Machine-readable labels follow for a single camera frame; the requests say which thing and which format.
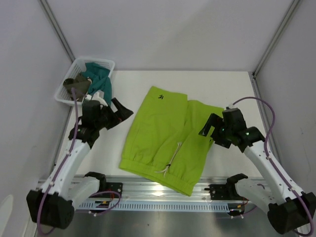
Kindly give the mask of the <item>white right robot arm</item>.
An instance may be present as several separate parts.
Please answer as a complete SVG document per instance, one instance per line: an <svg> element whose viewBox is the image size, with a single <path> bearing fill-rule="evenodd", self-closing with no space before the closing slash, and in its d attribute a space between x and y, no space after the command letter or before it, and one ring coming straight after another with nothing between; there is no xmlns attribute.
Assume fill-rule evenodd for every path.
<svg viewBox="0 0 316 237"><path fill-rule="evenodd" d="M265 148L265 138L260 130L247 127L238 108L226 109L222 116L211 113L199 134L209 135L215 144L224 148L238 147L269 186L266 190L240 173L227 178L225 192L229 198L251 201L266 213L274 230L281 235L313 224L315 194L304 192L289 177L273 153Z"/></svg>

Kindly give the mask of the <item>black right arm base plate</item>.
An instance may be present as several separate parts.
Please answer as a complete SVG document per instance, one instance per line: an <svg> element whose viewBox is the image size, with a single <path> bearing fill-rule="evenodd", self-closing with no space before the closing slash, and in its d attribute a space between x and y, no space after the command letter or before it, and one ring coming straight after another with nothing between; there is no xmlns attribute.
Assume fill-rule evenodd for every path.
<svg viewBox="0 0 316 237"><path fill-rule="evenodd" d="M211 200L243 200L243 197L237 194L234 185L210 184L204 190L209 192Z"/></svg>

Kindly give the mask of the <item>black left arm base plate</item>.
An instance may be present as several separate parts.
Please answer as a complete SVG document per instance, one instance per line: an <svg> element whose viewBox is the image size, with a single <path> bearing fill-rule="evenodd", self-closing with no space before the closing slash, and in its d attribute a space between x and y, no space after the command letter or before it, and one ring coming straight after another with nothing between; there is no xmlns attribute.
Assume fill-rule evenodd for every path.
<svg viewBox="0 0 316 237"><path fill-rule="evenodd" d="M108 182L105 185L101 185L98 192L115 191L121 195L122 190L123 190L123 183ZM112 193L100 194L98 196L101 198L117 198L118 197L116 194L112 194Z"/></svg>

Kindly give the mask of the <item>lime green shorts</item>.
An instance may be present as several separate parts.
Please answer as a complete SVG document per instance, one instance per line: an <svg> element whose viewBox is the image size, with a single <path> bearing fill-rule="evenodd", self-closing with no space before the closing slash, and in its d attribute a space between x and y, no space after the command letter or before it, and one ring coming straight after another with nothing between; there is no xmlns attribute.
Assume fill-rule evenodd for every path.
<svg viewBox="0 0 316 237"><path fill-rule="evenodd" d="M129 129L119 168L191 196L213 144L199 132L223 110L152 86Z"/></svg>

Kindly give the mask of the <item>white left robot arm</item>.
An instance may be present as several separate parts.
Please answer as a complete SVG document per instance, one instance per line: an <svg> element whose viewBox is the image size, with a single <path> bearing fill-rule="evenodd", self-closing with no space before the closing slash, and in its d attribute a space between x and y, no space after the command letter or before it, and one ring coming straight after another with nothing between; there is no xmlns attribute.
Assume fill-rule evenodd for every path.
<svg viewBox="0 0 316 237"><path fill-rule="evenodd" d="M38 190L30 190L26 201L31 220L37 225L66 229L73 220L75 211L89 197L121 197L108 188L106 176L88 172L74 188L72 180L84 158L91 151L101 130L109 130L127 120L133 111L112 99L116 111L100 99L83 102L79 114L75 106L75 124L68 136L68 143L50 176Z"/></svg>

